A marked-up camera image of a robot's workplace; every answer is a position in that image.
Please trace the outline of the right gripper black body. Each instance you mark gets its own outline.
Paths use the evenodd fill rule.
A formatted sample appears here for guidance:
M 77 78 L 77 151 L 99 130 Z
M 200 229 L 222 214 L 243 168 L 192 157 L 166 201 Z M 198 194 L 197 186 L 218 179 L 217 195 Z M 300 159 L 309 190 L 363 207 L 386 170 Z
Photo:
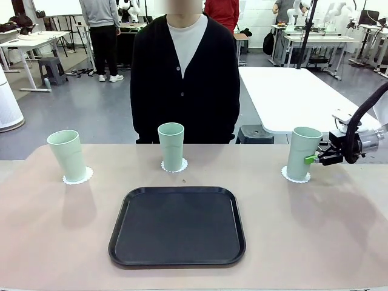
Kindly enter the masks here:
M 332 130 L 329 133 L 327 147 L 323 151 L 323 165 L 331 166 L 347 162 L 346 146 L 346 134 L 338 129 Z

